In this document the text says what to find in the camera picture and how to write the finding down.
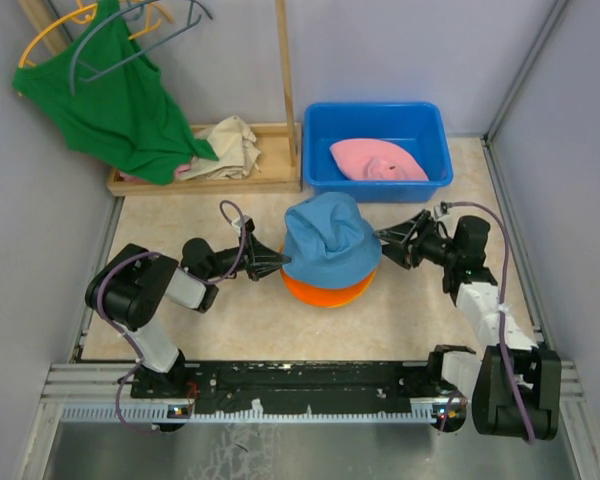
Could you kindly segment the light blue bucket hat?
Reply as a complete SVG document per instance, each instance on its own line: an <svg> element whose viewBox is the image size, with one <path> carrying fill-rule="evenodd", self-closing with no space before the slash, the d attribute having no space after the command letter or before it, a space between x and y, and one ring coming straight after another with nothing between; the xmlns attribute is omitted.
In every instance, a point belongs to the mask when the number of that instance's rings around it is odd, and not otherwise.
<svg viewBox="0 0 600 480"><path fill-rule="evenodd" d="M382 256L380 241L348 194L327 192L287 209L283 266L290 278L337 290L369 276Z"/></svg>

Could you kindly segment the orange bucket hat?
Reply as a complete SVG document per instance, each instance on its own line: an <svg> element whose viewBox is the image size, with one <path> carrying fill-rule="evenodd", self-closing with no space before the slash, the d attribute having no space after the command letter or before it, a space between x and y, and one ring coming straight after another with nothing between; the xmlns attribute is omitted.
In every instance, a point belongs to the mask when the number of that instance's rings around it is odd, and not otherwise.
<svg viewBox="0 0 600 480"><path fill-rule="evenodd" d="M324 305L354 302L362 296L374 280L379 264L361 281L340 289L319 288L290 277L283 269L280 275L289 293L300 302L320 308Z"/></svg>

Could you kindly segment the pink bucket hat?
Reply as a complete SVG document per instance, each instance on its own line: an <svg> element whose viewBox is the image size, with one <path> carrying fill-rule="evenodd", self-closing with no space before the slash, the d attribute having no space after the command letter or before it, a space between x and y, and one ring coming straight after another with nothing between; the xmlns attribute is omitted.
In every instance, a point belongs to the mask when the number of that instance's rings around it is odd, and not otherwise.
<svg viewBox="0 0 600 480"><path fill-rule="evenodd" d="M354 138L330 146L340 172L352 181L426 182L416 159L402 147L379 139Z"/></svg>

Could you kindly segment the wooden clothes rack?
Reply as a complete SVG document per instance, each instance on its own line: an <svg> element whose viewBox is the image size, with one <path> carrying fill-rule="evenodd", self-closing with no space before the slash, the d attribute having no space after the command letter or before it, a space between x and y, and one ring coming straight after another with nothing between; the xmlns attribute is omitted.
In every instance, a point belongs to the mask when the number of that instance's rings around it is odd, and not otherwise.
<svg viewBox="0 0 600 480"><path fill-rule="evenodd" d="M19 5L37 32L37 36L21 55L19 60L21 67L28 64L28 55L41 41L47 45L47 48L53 54L62 51L66 47L67 41L61 35L56 34L54 30L76 15L95 11L93 5L86 5L55 19L42 1L21 1ZM244 179L192 179L176 181L167 186L125 181L117 170L112 169L107 179L107 188L112 195L127 197L280 193L299 192L302 189L302 157L299 146L302 137L302 126L295 120L293 111L286 3L277 1L275 11L286 121L283 123L255 123L252 125L252 130L256 135L256 147L261 150L260 168Z"/></svg>

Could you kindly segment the blue plastic bin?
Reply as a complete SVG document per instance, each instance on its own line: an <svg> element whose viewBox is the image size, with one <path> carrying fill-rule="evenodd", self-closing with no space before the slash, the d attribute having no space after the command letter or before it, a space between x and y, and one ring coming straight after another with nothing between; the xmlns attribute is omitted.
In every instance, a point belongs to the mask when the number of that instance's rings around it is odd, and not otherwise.
<svg viewBox="0 0 600 480"><path fill-rule="evenodd" d="M424 180L351 180L337 166L332 146L372 139L410 154ZM316 194L344 192L366 203L425 203L453 180L441 113L429 102L314 103L304 116L303 175Z"/></svg>

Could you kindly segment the yellow bucket hat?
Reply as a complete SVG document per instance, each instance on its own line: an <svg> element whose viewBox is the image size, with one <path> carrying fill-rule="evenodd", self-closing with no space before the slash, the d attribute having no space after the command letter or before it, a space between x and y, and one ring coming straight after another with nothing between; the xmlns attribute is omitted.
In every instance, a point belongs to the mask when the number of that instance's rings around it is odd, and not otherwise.
<svg viewBox="0 0 600 480"><path fill-rule="evenodd" d="M321 306L320 308L326 308L326 309L334 309L334 308L342 308L344 306L347 306L348 304L350 304L351 302L344 302L344 303L337 303L337 304L329 304L329 305L324 305Z"/></svg>

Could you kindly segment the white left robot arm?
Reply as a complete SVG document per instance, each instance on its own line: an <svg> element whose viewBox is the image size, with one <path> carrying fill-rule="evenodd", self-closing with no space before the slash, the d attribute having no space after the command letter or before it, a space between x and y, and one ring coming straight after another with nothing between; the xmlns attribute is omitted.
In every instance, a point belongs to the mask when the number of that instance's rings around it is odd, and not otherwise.
<svg viewBox="0 0 600 480"><path fill-rule="evenodd" d="M180 351L157 320L162 300L204 313L213 305L220 281L240 272L258 281L290 262L289 256L265 246L251 232L239 236L238 246L222 251L202 238L190 239L180 261L128 244L91 280L85 303L126 339L141 365L154 372L154 387L174 397L186 389L188 373L176 365Z"/></svg>

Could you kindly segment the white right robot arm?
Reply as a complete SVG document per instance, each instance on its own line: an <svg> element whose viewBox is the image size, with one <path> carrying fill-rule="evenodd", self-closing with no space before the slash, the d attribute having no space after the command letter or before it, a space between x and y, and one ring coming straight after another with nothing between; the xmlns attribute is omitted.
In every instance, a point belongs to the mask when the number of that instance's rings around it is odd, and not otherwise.
<svg viewBox="0 0 600 480"><path fill-rule="evenodd" d="M482 435L521 438L532 444L555 438L559 425L562 364L559 355L527 335L505 304L505 276L486 266L486 245L497 216L464 215L448 232L451 204L423 210L398 225L376 231L383 254L405 269L423 261L442 267L442 290L469 322L484 349L439 346L426 372L441 396L470 401Z"/></svg>

